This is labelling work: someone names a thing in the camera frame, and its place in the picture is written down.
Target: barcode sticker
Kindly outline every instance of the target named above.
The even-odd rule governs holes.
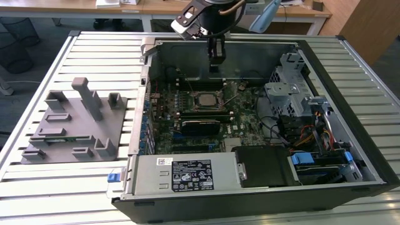
[[[174,158],[158,158],[158,165],[173,165]]]

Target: warning label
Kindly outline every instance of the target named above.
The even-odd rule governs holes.
[[[173,190],[175,192],[214,190],[211,160],[173,162]]]

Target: sticker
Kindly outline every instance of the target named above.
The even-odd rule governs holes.
[[[123,13],[139,13],[139,10],[123,10]]]
[[[158,165],[173,165],[174,158],[158,158]]]
[[[214,190],[210,159],[173,162],[173,190],[175,192]]]

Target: chair leg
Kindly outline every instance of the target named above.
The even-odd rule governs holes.
[[[53,22],[55,23],[55,26],[62,26],[62,18],[53,18]]]

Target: metal table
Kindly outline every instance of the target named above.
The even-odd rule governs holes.
[[[177,37],[171,33],[82,32],[70,36],[27,110],[0,153],[2,224],[131,225],[111,204],[122,185],[110,186],[107,175],[127,165],[134,124],[143,37]],[[335,37],[233,34],[246,39],[306,39],[357,113],[395,172],[400,174],[400,101],[367,66],[347,41]],[[71,81],[86,76],[101,97],[119,91],[130,98],[121,138],[119,160],[114,162],[22,165],[22,152],[38,128],[50,90],[78,97]],[[319,84],[317,88],[323,95]],[[358,199],[334,210],[214,219],[179,224],[399,224],[400,188]]]

